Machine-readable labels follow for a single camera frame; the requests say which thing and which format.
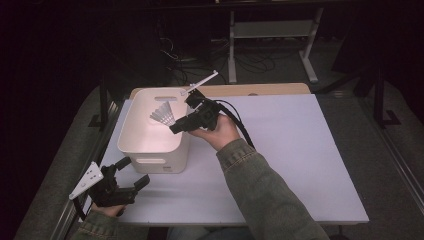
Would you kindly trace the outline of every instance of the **white plastic bin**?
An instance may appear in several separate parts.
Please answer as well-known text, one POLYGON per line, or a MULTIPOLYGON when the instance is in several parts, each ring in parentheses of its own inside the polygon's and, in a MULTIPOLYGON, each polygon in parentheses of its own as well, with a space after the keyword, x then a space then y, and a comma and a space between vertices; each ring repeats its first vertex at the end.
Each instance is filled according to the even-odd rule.
POLYGON ((150 118, 169 101, 175 120, 186 116, 188 106, 182 88, 147 88, 139 91, 130 106, 118 140, 118 148, 131 158, 139 173, 180 173, 187 164, 190 135, 173 134, 168 126, 150 118))

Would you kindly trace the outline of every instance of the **metal frame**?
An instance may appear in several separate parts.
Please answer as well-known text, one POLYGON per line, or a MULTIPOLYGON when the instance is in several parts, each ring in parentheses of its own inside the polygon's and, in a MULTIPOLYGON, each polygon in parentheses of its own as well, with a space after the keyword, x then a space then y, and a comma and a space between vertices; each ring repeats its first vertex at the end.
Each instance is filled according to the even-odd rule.
MULTIPOLYGON (((106 106, 104 103, 104 95, 101 94, 101 105, 106 106)), ((91 162, 99 162, 100 159, 102 159, 102 156, 104 154, 105 146, 107 146, 107 143, 109 142, 110 137, 112 136, 113 129, 115 128, 116 121, 118 120, 119 113, 121 112, 121 107, 119 107, 117 104, 112 102, 109 105, 109 109, 107 110, 107 123, 103 122, 104 129, 103 131, 99 130, 100 134, 96 140, 96 143, 94 144, 93 150, 91 151, 90 155, 87 157, 86 164, 81 168, 81 174, 80 176, 83 176, 85 170, 88 168, 91 162)), ((80 200, 83 200, 85 202, 86 195, 80 197, 80 200)), ((74 208, 72 201, 67 201, 62 210, 62 214, 60 218, 57 221, 56 227, 54 228, 50 239, 64 239, 66 237, 66 234, 68 233, 70 227, 72 226, 73 222, 75 221, 77 217, 76 210, 74 208)))
POLYGON ((398 171, 400 177, 406 185, 406 188, 411 193, 412 198, 420 209, 421 213, 424 214, 424 189, 421 186, 420 182, 415 177, 411 168, 406 163, 404 157, 399 152, 396 145, 393 143, 390 135, 387 133, 387 130, 381 126, 381 123, 375 119, 375 115, 372 115, 373 107, 370 106, 364 99, 359 99, 359 103, 364 110, 365 115, 368 117, 372 126, 376 130, 377 134, 382 139, 383 143, 386 145, 390 155, 393 159, 393 164, 395 165, 396 170, 398 171))
POLYGON ((312 67, 312 64, 309 60, 309 54, 312 49, 312 45, 315 41, 315 36, 319 27, 319 23, 321 20, 322 12, 324 11, 323 8, 318 8, 315 17, 313 21, 280 21, 280 22, 271 22, 271 23, 260 23, 260 22, 250 22, 250 23, 242 23, 237 25, 237 23, 234 21, 234 11, 231 11, 230 16, 230 53, 228 57, 228 79, 230 84, 236 84, 237 83, 237 73, 236 73, 236 67, 235 67, 235 61, 234 61, 234 39, 236 38, 252 38, 252 37, 303 37, 308 36, 308 42, 305 46, 305 48, 301 51, 299 51, 300 59, 302 60, 303 67, 305 68, 306 74, 308 75, 309 81, 311 83, 317 83, 318 78, 315 74, 314 68, 312 67), (256 31, 256 33, 252 30, 251 33, 247 33, 247 29, 251 27, 254 29, 256 26, 266 26, 265 24, 274 24, 279 29, 279 33, 275 30, 272 30, 272 32, 265 33, 264 31, 256 31), (299 28, 305 25, 310 25, 310 29, 308 32, 304 33, 302 31, 299 31, 299 28))

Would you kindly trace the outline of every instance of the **person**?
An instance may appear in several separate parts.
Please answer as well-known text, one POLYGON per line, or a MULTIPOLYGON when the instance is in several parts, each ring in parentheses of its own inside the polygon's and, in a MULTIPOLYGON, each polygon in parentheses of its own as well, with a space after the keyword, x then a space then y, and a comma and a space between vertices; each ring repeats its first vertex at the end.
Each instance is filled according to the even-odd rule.
MULTIPOLYGON (((214 131, 197 129, 190 134, 217 151, 227 186, 254 239, 329 239, 283 178, 240 137, 228 116, 219 115, 214 131)), ((115 216, 123 207, 94 205, 73 239, 116 239, 115 216)))

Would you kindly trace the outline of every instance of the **white table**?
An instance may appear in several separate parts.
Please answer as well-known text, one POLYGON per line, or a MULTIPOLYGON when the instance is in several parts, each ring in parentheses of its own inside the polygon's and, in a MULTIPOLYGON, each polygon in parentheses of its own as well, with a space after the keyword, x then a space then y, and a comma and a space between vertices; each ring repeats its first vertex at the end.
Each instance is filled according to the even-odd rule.
MULTIPOLYGON (((340 157, 315 95, 219 97, 241 115, 256 149, 287 182, 321 224, 357 224, 368 216, 340 157)), ((124 155, 117 148, 129 109, 127 100, 105 152, 102 165, 124 155)), ((244 225, 215 151, 192 137, 186 169, 180 174, 150 174, 134 204, 120 222, 149 226, 244 225)), ((121 187, 142 177, 131 165, 117 172, 121 187)))

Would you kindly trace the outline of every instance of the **badminton shuttlecock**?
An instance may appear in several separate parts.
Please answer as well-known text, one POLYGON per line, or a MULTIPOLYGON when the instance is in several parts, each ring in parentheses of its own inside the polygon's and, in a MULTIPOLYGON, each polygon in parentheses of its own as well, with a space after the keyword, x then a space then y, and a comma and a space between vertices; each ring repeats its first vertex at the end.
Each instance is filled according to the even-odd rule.
POLYGON ((150 118, 166 126, 175 124, 174 114, 168 101, 164 102, 158 109, 150 115, 150 118))

